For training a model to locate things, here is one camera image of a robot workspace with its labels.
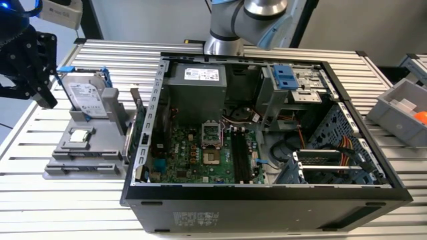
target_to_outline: green circuit board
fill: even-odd
[[[247,164],[251,166],[251,183],[263,184],[263,168],[254,167],[254,155],[259,156],[255,133],[245,134],[247,141]],[[231,131],[225,131],[221,149],[202,147],[202,127],[175,127],[171,135],[166,172],[150,178],[154,183],[235,184],[235,166]]]

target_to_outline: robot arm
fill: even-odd
[[[287,0],[213,0],[205,54],[243,56],[242,39],[265,50],[275,48],[293,23]]]
[[[42,0],[31,11],[24,11],[19,0],[0,3],[0,74],[15,83],[12,87],[0,84],[0,97],[32,98],[51,109],[58,104],[50,90],[50,75],[56,73],[58,39],[54,34],[38,32],[30,24],[30,17],[42,9]]]

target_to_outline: white wall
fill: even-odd
[[[93,0],[107,40],[181,44],[206,40],[203,0]],[[363,50],[378,65],[427,53],[427,0],[321,0],[301,48]]]
[[[106,40],[182,44],[210,36],[205,0],[93,0]]]
[[[321,0],[301,48],[363,50],[377,65],[427,53],[427,0]]]

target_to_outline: ram slot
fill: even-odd
[[[249,146],[245,132],[231,132],[231,153],[235,183],[249,184],[251,180],[251,166],[249,161]]]

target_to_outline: gray storage bin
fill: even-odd
[[[427,89],[403,79],[381,96],[367,114],[411,147],[427,147],[427,126],[414,114],[427,111]]]

